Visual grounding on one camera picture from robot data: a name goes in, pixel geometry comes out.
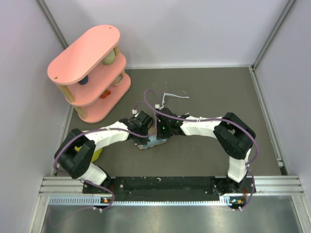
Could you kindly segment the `plaid glasses case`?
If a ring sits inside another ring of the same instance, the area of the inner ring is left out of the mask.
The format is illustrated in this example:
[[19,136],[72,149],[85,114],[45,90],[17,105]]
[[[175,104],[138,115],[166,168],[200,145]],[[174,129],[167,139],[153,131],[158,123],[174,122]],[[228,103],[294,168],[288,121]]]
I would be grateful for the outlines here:
[[149,141],[147,142],[146,145],[137,145],[137,147],[140,150],[146,150],[149,148],[152,148],[154,146],[161,145],[165,142],[167,142],[167,139],[157,139],[157,129],[155,126],[152,126],[149,130],[148,133],[152,133],[152,135],[149,137]]

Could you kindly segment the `light blue cleaning cloth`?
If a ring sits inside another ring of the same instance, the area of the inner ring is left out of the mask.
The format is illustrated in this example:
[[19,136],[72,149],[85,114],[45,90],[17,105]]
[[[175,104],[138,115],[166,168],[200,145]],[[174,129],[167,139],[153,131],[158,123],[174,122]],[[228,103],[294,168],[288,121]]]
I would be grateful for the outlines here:
[[152,148],[154,146],[163,144],[167,141],[167,139],[158,139],[156,135],[153,135],[149,138],[149,142],[144,145],[145,149]]

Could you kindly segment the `white sunglasses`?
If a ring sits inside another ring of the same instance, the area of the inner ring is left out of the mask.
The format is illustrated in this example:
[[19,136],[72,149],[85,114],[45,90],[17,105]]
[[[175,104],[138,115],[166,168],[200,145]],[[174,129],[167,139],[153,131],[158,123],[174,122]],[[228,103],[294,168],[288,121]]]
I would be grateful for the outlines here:
[[164,94],[162,96],[161,107],[165,107],[165,98],[166,97],[175,97],[175,98],[181,98],[181,99],[189,99],[188,96],[179,96],[179,95],[175,95],[175,94],[164,92]]

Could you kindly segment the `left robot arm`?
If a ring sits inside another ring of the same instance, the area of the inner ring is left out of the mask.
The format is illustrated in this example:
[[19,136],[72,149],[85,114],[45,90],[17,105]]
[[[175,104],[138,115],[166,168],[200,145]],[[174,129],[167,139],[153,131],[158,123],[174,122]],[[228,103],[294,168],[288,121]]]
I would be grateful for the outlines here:
[[151,116],[140,111],[130,119],[124,118],[97,130],[73,129],[55,153],[54,166],[60,165],[72,179],[87,180],[99,192],[106,192],[110,188],[110,176],[92,163],[94,152],[131,139],[137,145],[146,145],[153,121]]

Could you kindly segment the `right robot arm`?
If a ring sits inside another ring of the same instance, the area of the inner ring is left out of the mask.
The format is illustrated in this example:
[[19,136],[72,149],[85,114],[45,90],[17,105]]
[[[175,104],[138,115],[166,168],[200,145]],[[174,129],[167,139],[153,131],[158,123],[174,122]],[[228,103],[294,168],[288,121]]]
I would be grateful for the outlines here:
[[217,118],[177,116],[163,107],[157,109],[156,118],[157,139],[167,139],[174,135],[198,135],[218,140],[229,156],[229,169],[224,180],[213,183],[215,193],[234,193],[244,187],[248,158],[256,134],[234,113]]

